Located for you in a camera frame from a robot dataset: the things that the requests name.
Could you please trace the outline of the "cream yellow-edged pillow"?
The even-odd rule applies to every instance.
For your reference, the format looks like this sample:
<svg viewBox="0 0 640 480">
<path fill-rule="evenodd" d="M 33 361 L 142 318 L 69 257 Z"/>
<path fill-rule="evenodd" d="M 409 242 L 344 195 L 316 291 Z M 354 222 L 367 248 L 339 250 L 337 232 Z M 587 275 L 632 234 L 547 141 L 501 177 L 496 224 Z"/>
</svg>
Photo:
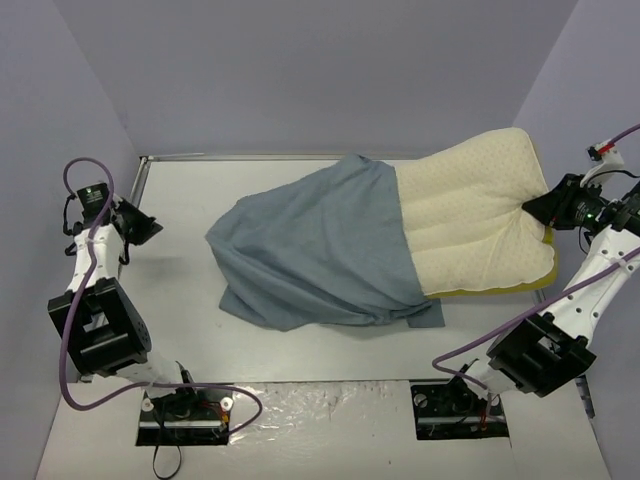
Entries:
<svg viewBox="0 0 640 480">
<path fill-rule="evenodd" d="M 549 191 L 525 130 L 488 131 L 395 173 L 404 235 L 426 296 L 516 293 L 554 282 L 553 232 L 523 209 Z"/>
</svg>

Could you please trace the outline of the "blue-grey pillowcase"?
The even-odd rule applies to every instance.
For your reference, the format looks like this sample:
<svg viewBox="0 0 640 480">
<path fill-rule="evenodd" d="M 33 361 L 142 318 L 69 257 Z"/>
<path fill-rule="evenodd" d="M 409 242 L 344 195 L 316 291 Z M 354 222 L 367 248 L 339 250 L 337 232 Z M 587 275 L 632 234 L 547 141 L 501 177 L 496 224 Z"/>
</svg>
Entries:
<svg viewBox="0 0 640 480">
<path fill-rule="evenodd" d="M 387 163 L 350 154 L 245 196 L 205 239 L 227 282 L 220 309 L 259 327 L 445 324 L 420 286 Z"/>
</svg>

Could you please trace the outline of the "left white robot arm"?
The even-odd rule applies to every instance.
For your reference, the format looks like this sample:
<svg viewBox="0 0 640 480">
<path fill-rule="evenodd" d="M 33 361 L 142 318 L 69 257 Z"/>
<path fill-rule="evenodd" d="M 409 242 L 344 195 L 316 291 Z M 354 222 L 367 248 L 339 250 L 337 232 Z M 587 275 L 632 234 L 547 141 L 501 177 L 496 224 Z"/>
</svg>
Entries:
<svg viewBox="0 0 640 480">
<path fill-rule="evenodd" d="M 163 230 L 154 217 L 110 193 L 101 182 L 68 197 L 79 200 L 82 220 L 63 232 L 73 237 L 66 253 L 75 258 L 72 281 L 48 301 L 48 313 L 59 334 L 71 324 L 66 351 L 82 374 L 120 377 L 140 383 L 156 404 L 165 402 L 179 418 L 195 415 L 200 391 L 188 370 L 152 350 L 142 316 L 118 276 L 130 262 L 129 247 L 140 246 Z"/>
</svg>

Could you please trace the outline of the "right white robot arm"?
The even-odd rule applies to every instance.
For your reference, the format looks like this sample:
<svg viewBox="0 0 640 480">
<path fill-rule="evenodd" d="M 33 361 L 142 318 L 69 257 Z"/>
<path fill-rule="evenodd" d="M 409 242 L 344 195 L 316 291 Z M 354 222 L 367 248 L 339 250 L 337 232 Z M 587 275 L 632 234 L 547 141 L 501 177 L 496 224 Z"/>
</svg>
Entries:
<svg viewBox="0 0 640 480">
<path fill-rule="evenodd" d="M 610 176 L 568 174 L 550 193 L 525 203 L 526 212 L 555 229 L 581 230 L 589 250 L 561 293 L 478 339 L 490 345 L 485 356 L 463 366 L 443 389 L 450 410 L 465 413 L 479 399 L 510 390 L 545 397 L 593 364 L 596 326 L 639 271 L 639 189 L 607 200 L 601 192 Z"/>
</svg>

